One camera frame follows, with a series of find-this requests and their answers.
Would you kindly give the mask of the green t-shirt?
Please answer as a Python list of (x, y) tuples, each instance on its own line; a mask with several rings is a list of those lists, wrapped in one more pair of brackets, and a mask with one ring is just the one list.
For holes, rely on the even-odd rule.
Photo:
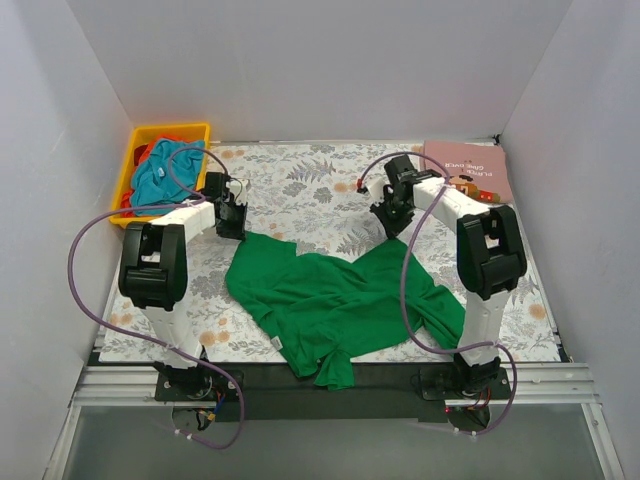
[(349, 262), (250, 233), (225, 282), (296, 376), (341, 390), (355, 384), (353, 358), (402, 344), (420, 328), (444, 349), (457, 346), (464, 307), (406, 252), (386, 240)]

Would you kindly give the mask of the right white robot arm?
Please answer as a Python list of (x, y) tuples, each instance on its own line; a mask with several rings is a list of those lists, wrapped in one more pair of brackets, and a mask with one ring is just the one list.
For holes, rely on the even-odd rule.
[(411, 225), (414, 213), (434, 217), (456, 236), (457, 273), (466, 289), (463, 331), (448, 350), (455, 370), (454, 389), (475, 397), (497, 378), (504, 309), (510, 293), (527, 271), (527, 258), (515, 211), (489, 207), (459, 191), (444, 165), (417, 170), (412, 152), (380, 157), (385, 175), (374, 181), (361, 174), (357, 190), (371, 199), (371, 212), (393, 239)]

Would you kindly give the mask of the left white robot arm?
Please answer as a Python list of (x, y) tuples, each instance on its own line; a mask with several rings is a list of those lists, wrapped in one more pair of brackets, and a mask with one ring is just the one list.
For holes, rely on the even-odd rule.
[(188, 398), (205, 398), (213, 374), (195, 360), (202, 345), (186, 315), (187, 246), (213, 229), (224, 239), (244, 240), (249, 181), (222, 172), (206, 174), (194, 200), (150, 222), (132, 222), (125, 230), (118, 287), (150, 322), (166, 350), (154, 368), (168, 385)]

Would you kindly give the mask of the teal t-shirt in bin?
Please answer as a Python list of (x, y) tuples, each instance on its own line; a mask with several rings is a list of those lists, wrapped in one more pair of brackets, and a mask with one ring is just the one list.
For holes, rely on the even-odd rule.
[(185, 142), (168, 138), (158, 139), (148, 157), (140, 161), (131, 178), (130, 197), (132, 207), (182, 203), (189, 193), (182, 189), (169, 174), (172, 171), (178, 181), (194, 190), (201, 172), (204, 153), (203, 140)]

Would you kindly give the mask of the pink folded t-shirt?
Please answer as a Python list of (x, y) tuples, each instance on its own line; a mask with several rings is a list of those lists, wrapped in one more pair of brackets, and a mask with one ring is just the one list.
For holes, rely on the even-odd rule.
[(426, 141), (421, 153), (440, 162), (451, 174), (450, 183), (468, 197), (491, 204), (513, 202), (501, 146)]

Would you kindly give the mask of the orange t-shirt in bin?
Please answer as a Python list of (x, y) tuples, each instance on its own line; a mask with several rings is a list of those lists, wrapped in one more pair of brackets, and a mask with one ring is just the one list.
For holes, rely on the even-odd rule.
[(134, 150), (134, 168), (129, 189), (121, 195), (120, 207), (179, 203), (188, 193), (167, 173), (168, 160), (187, 143), (175, 136), (160, 135)]

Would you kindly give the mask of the yellow plastic bin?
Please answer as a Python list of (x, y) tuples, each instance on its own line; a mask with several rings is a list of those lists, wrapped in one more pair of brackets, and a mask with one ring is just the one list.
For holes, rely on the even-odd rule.
[[(122, 162), (122, 167), (117, 182), (116, 190), (112, 200), (112, 208), (114, 210), (120, 209), (122, 212), (118, 215), (114, 215), (110, 218), (110, 222), (122, 229), (124, 229), (129, 223), (134, 221), (147, 222), (151, 221), (161, 215), (169, 212), (169, 206), (166, 205), (153, 205), (142, 207), (130, 207), (121, 208), (120, 200), (121, 195), (125, 193), (130, 187), (130, 181), (134, 168), (134, 150), (144, 144), (149, 144), (160, 135), (175, 136), (183, 139), (185, 142), (195, 142), (203, 140), (205, 143), (204, 148), (199, 148), (199, 151), (203, 152), (205, 148), (209, 146), (211, 127), (204, 122), (186, 123), (186, 124), (164, 124), (164, 125), (146, 125), (139, 126), (133, 130), (131, 134), (127, 152)], [(198, 190), (204, 185), (204, 178), (207, 166), (207, 155), (204, 153), (204, 159), (202, 162), (201, 172), (194, 190)], [(171, 165), (169, 167), (169, 174), (173, 177), (174, 181), (189, 195), (192, 191), (188, 187), (182, 185), (175, 177)]]

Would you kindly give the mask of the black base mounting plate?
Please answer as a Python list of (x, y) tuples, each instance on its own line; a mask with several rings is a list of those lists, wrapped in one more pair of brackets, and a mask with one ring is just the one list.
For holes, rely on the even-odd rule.
[(443, 423), (461, 417), (480, 427), (488, 404), (506, 400), (505, 369), (484, 385), (466, 386), (449, 363), (356, 363), (354, 386), (331, 391), (298, 378), (286, 364), (227, 363), (220, 374), (202, 366), (180, 369), (154, 362), (154, 398), (201, 419), (247, 420), (400, 419)]

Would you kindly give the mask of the aluminium frame rail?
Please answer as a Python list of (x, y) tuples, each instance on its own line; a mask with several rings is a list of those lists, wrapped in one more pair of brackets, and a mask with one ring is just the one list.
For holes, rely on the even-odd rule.
[(416, 418), (214, 422), (212, 451), (176, 434), (195, 412), (155, 400), (148, 364), (93, 362), (80, 376), (49, 479), (620, 479), (623, 470), (588, 367), (524, 363), (492, 400), (499, 426), (468, 438)]

